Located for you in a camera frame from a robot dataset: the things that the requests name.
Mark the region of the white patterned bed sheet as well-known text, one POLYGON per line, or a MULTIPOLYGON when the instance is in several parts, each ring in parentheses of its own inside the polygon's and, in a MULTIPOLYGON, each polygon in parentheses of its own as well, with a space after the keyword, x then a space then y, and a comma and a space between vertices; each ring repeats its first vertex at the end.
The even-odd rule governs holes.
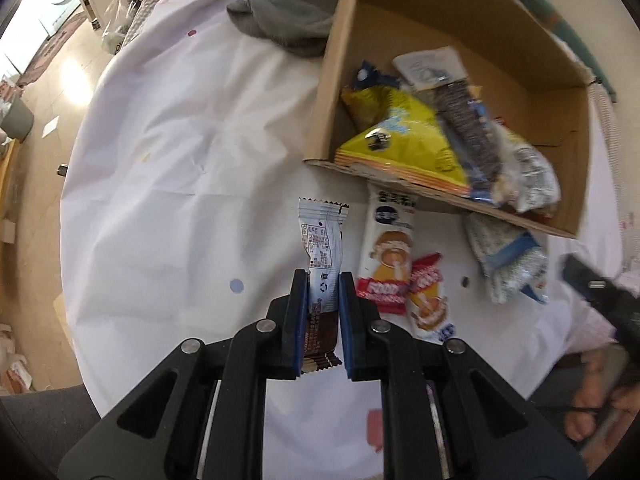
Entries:
MULTIPOLYGON (((82 380, 105 416, 183 339, 232 337, 288 294, 307 255, 299 197, 348 203, 343 270, 357 270, 366 182, 303 163, 320 60, 232 25, 233 0, 160 0, 96 86, 61 203, 67 323, 82 380)), ((558 280, 578 252, 604 275, 623 265, 611 169, 596 110, 586 211, 577 240, 544 235, 548 304, 487 304, 460 217, 419 212, 416 241, 442 251, 465 339, 524 398, 565 353, 589 309, 558 280)), ((264 479, 382 474, 367 441, 377 382, 344 367, 270 382, 264 479)))

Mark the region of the teal orange pillow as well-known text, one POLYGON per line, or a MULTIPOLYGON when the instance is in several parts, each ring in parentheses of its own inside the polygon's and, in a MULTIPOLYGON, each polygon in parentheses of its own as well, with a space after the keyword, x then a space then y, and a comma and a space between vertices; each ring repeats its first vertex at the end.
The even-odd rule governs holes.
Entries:
POLYGON ((597 59, 593 56, 582 37, 575 32, 570 23, 562 17, 548 0, 520 0, 533 16, 544 25, 549 32, 565 42, 580 60, 588 66, 596 77, 596 81, 605 88, 613 103, 617 102, 617 93, 605 75, 597 59))

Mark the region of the small red bread snack pack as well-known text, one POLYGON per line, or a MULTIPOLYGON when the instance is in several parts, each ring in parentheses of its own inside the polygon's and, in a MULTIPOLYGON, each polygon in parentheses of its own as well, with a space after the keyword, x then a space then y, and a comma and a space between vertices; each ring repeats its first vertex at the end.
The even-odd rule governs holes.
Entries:
POLYGON ((456 334, 452 322, 444 277, 440 272, 442 254, 434 252, 412 264, 407 311, 413 336, 442 344, 456 334))

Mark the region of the yellow snack bag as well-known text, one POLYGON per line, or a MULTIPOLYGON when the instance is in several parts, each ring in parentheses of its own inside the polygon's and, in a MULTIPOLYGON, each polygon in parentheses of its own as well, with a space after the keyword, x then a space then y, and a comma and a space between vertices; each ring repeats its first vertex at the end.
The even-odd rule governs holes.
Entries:
POLYGON ((336 150, 337 165, 361 164, 438 192, 471 196, 470 178, 431 107, 380 84, 346 88, 341 98, 358 134, 336 150))

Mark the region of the blue white striped snack bag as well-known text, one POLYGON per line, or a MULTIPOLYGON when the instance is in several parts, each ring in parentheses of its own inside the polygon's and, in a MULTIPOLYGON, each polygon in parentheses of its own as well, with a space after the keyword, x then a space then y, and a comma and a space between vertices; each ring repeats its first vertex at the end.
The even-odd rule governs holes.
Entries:
POLYGON ((529 230, 477 212, 463 225, 494 304, 506 304, 519 292, 548 302, 548 256, 529 230))

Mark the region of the brown white wafer bar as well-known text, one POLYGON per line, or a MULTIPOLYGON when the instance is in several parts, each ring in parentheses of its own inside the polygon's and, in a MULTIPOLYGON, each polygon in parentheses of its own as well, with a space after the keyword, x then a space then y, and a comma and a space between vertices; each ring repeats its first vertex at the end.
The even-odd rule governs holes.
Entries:
POLYGON ((341 364, 335 355, 338 329, 338 278, 343 260, 342 229, 349 206, 344 203, 298 200, 298 223, 308 257, 307 327, 302 373, 320 372, 341 364))

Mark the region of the chocolate cookie clear pack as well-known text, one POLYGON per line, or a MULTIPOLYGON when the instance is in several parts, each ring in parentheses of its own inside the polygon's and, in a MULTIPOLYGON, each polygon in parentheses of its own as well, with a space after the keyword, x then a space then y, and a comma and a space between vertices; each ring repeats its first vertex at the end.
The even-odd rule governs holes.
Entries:
POLYGON ((411 93, 434 108, 438 124, 470 182, 470 199, 500 206, 506 198, 498 143, 482 100, 453 47, 413 51, 392 64, 411 93))

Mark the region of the white washing machine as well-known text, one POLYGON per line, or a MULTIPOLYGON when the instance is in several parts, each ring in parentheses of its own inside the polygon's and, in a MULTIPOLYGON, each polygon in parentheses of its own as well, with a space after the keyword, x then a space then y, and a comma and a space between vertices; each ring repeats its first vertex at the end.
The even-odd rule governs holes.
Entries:
POLYGON ((21 76, 78 6, 79 0, 18 0, 8 24, 1 26, 1 76, 21 76))

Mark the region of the brown cardboard box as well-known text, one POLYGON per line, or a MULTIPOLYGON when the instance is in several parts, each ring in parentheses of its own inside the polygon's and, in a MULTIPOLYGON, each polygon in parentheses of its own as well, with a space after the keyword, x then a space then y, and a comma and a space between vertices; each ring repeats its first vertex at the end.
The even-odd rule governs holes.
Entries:
POLYGON ((304 159, 574 237, 588 84, 518 0, 338 0, 304 159))

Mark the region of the white bread cartoon snack pack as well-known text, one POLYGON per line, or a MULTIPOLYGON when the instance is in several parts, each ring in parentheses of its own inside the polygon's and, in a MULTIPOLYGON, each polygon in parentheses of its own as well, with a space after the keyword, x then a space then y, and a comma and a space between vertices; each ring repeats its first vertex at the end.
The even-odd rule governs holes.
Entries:
POLYGON ((357 295, 378 312, 404 315, 412 268, 416 196, 368 183, 357 295))

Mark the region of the grey cloth garment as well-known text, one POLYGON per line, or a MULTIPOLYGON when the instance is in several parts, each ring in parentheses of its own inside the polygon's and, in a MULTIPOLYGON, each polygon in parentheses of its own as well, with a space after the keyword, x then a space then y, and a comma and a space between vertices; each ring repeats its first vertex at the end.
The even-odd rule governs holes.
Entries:
POLYGON ((235 0, 227 6, 239 32, 300 58, 324 55, 338 0, 235 0))

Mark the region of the white red chip bag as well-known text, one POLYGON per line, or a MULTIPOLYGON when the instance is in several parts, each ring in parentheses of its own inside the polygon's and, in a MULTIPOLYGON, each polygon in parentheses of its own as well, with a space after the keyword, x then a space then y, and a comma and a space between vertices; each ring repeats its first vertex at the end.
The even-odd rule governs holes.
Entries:
POLYGON ((493 122, 492 130, 508 186, 506 202, 518 214, 536 212, 551 217, 561 199, 561 188, 551 162, 533 144, 500 122, 493 122))

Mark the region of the grey trash bin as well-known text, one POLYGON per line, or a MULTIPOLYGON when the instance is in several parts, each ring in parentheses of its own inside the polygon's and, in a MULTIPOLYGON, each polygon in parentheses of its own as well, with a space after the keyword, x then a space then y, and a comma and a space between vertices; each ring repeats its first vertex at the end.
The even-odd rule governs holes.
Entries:
POLYGON ((1 130, 11 139, 24 142, 32 131, 35 117, 20 96, 1 105, 1 130))

